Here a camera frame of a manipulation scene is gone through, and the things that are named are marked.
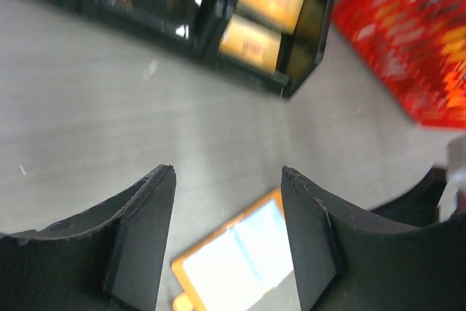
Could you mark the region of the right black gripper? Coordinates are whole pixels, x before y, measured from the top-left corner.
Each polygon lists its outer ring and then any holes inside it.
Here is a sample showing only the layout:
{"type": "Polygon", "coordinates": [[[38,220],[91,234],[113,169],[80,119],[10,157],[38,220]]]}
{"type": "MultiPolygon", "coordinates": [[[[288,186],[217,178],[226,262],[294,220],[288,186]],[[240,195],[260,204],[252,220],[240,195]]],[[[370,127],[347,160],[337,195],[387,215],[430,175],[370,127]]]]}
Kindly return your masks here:
{"type": "Polygon", "coordinates": [[[433,166],[413,188],[371,212],[414,227],[436,224],[439,222],[438,205],[446,185],[446,169],[433,166]]]}

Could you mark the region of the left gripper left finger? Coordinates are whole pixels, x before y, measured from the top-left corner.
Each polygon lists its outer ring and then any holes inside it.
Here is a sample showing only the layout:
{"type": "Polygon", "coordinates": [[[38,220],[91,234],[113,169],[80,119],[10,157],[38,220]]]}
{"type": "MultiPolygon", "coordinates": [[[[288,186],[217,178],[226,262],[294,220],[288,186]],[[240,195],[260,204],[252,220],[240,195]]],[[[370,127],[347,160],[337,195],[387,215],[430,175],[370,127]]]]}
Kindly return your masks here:
{"type": "Polygon", "coordinates": [[[160,165],[43,230],[1,235],[3,310],[154,310],[176,186],[160,165]]]}

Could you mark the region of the orange leather card holder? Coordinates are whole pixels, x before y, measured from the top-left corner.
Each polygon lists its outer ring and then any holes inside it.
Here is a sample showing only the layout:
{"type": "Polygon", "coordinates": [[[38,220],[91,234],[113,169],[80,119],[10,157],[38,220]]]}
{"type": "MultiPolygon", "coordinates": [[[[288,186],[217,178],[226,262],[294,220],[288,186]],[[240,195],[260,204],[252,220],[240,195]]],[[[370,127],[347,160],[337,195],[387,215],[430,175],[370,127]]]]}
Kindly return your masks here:
{"type": "Polygon", "coordinates": [[[171,262],[174,310],[249,310],[293,271],[281,191],[273,189],[171,262]]]}

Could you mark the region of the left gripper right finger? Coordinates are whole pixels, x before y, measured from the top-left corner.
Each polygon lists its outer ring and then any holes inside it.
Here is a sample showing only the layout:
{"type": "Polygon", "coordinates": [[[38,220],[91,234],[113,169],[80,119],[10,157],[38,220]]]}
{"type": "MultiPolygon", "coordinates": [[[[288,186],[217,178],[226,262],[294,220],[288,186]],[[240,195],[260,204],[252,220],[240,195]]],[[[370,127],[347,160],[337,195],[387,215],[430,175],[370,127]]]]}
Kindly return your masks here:
{"type": "Polygon", "coordinates": [[[281,192],[303,310],[463,310],[465,215],[414,227],[283,168],[281,192]]]}

